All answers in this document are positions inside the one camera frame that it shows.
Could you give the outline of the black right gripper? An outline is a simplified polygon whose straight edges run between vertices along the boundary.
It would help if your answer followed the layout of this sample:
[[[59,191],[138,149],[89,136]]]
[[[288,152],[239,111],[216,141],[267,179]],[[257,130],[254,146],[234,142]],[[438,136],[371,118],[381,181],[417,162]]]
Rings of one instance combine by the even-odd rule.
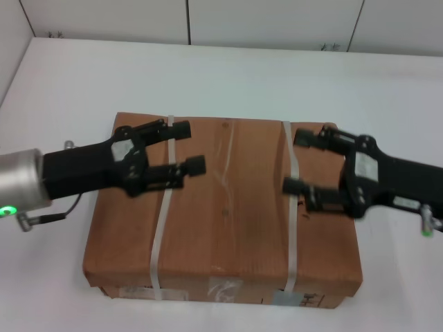
[[[441,167],[389,156],[372,136],[355,136],[353,142],[352,134],[332,126],[323,126],[318,134],[297,129],[293,144],[345,155],[343,191],[291,177],[283,180],[282,192],[303,196],[306,211],[346,212],[359,219],[377,205],[415,214],[427,205],[434,218],[442,219]]]

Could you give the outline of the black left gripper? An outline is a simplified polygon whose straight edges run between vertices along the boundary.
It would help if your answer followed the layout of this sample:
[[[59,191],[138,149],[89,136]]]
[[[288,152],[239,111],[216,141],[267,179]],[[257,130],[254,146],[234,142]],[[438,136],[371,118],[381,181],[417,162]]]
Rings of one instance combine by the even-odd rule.
[[[43,184],[51,200],[111,187],[136,197],[146,187],[142,179],[148,167],[145,147],[187,138],[191,138],[188,121],[169,126],[160,119],[133,128],[119,127],[104,142],[45,154]],[[182,163],[152,166],[147,169],[147,191],[181,189],[186,176],[205,173],[204,156],[187,158]]]

